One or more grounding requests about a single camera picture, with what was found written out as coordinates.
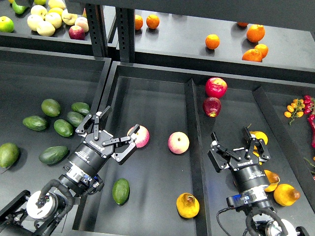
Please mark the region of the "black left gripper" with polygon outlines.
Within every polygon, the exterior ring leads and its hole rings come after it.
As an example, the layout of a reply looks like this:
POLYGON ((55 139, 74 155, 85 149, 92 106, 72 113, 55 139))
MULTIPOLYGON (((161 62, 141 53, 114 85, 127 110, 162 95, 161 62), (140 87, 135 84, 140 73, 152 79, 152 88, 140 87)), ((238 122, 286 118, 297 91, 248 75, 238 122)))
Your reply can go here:
POLYGON ((127 136, 121 138, 113 139, 113 135, 107 131, 100 131, 100 123, 110 113, 110 106, 95 115, 88 113, 75 129, 79 136, 86 139, 68 158, 70 163, 70 170, 67 171, 68 176, 95 176, 109 157, 122 165, 136 151, 135 141, 136 133, 140 129, 139 124, 136 124, 127 136), (93 125, 93 132, 88 134, 87 128, 91 124, 93 125))

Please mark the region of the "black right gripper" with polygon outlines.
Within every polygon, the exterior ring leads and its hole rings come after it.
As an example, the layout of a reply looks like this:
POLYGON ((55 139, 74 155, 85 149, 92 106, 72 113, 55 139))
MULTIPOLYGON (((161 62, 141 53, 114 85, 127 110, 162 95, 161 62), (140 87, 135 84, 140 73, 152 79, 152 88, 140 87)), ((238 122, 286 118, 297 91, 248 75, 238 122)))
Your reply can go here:
POLYGON ((216 172, 230 169, 239 193, 244 193, 254 187, 265 189, 270 182, 259 163, 270 160, 270 153, 265 141, 262 138, 259 139, 255 134, 251 134, 245 126, 243 127, 243 134, 247 142, 244 161, 236 161, 236 153, 221 145, 215 132, 211 134, 212 142, 208 156, 216 172))

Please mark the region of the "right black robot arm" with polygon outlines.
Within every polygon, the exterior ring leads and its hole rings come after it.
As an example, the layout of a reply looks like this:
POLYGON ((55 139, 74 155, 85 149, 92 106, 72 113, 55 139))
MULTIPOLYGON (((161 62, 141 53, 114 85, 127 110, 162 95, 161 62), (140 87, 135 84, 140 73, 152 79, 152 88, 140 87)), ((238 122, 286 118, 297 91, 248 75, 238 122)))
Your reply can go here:
POLYGON ((208 156, 216 170, 230 170, 237 195, 227 197, 228 207, 246 215, 246 229, 243 234, 251 236, 306 236, 307 230, 295 227, 280 218, 269 200, 265 189, 271 184, 262 163, 270 160, 270 154, 263 139, 243 128, 245 147, 227 149, 219 141, 216 133, 211 134, 212 142, 208 156))

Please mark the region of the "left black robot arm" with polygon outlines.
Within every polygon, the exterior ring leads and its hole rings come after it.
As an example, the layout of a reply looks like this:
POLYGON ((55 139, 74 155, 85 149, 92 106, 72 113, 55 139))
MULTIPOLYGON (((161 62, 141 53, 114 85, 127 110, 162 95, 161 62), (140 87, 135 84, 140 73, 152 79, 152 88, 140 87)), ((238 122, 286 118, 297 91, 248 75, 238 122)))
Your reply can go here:
POLYGON ((73 206, 80 203, 81 197, 102 190, 104 183, 98 172, 109 158, 121 165, 136 151, 139 124, 126 136, 114 138, 101 128, 110 112, 108 106, 103 112, 85 116, 76 129, 84 140, 69 156, 63 175, 33 194, 22 191, 0 211, 2 236, 51 235, 73 206))

